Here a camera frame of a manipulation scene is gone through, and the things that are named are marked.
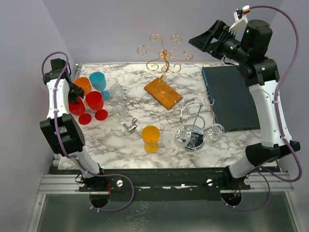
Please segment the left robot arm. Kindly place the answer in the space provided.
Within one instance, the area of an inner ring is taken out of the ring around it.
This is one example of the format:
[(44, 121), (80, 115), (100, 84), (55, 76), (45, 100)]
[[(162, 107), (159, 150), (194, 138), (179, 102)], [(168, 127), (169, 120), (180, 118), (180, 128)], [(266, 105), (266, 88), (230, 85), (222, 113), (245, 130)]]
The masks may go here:
[(84, 134), (69, 111), (70, 103), (77, 103), (84, 90), (70, 78), (69, 63), (63, 59), (51, 60), (51, 71), (43, 73), (43, 82), (49, 92), (49, 111), (40, 122), (49, 146), (55, 154), (71, 160), (81, 172), (80, 183), (88, 189), (111, 191), (104, 171), (88, 154)]

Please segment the yellow wine glass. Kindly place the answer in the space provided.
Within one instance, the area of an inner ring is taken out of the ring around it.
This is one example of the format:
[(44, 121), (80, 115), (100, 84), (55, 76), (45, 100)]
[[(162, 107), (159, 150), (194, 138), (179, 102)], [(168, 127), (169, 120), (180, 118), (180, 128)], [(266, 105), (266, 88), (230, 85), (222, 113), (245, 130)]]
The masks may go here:
[(146, 126), (141, 132), (144, 149), (148, 153), (155, 153), (159, 149), (160, 130), (156, 126)]

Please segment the red wine glass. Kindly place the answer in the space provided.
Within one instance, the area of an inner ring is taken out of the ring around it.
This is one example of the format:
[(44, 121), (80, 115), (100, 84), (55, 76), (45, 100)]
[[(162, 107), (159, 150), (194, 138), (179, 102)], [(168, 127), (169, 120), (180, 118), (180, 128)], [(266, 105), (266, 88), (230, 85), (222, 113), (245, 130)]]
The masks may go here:
[(87, 94), (85, 101), (88, 106), (95, 111), (95, 119), (98, 121), (104, 121), (108, 117), (108, 112), (103, 109), (104, 99), (100, 92), (91, 91)]
[(69, 102), (69, 111), (78, 116), (78, 122), (81, 125), (87, 125), (92, 120), (92, 116), (85, 112), (85, 104), (81, 98), (78, 98), (75, 103)]

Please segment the clear wine glass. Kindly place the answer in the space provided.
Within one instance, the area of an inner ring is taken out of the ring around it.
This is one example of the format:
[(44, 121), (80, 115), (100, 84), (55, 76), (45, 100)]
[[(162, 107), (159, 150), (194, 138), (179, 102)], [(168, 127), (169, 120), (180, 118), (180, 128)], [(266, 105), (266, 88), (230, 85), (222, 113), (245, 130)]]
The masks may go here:
[(118, 124), (122, 125), (126, 123), (127, 114), (126, 114), (126, 108), (124, 105), (116, 104), (112, 108), (112, 115)]
[(123, 88), (119, 84), (115, 84), (110, 88), (112, 99), (116, 102), (121, 102), (124, 98)]

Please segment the orange wine glass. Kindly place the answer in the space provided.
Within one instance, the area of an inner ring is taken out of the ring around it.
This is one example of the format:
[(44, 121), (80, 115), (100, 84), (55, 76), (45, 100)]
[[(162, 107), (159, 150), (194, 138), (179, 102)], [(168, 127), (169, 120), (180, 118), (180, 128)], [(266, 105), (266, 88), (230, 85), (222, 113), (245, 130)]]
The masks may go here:
[(86, 106), (88, 106), (86, 96), (92, 91), (89, 79), (86, 77), (79, 77), (74, 81), (74, 84), (77, 85), (78, 87), (81, 87), (84, 90), (84, 103)]

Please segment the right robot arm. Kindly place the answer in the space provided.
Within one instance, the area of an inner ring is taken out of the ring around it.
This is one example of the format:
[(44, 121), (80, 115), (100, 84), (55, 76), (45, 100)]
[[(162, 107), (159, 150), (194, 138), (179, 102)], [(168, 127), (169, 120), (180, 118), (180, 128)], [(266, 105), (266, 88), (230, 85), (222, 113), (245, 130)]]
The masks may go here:
[(245, 25), (241, 41), (222, 20), (216, 20), (206, 32), (188, 42), (198, 50), (216, 59), (227, 57), (239, 64), (239, 72), (245, 80), (256, 107), (261, 130), (261, 142), (247, 146), (245, 156), (227, 166), (222, 184), (227, 189), (239, 185), (240, 178), (261, 167), (261, 165), (296, 155), (300, 143), (293, 141), (283, 114), (277, 64), (266, 57), (272, 36), (269, 23), (250, 20)]

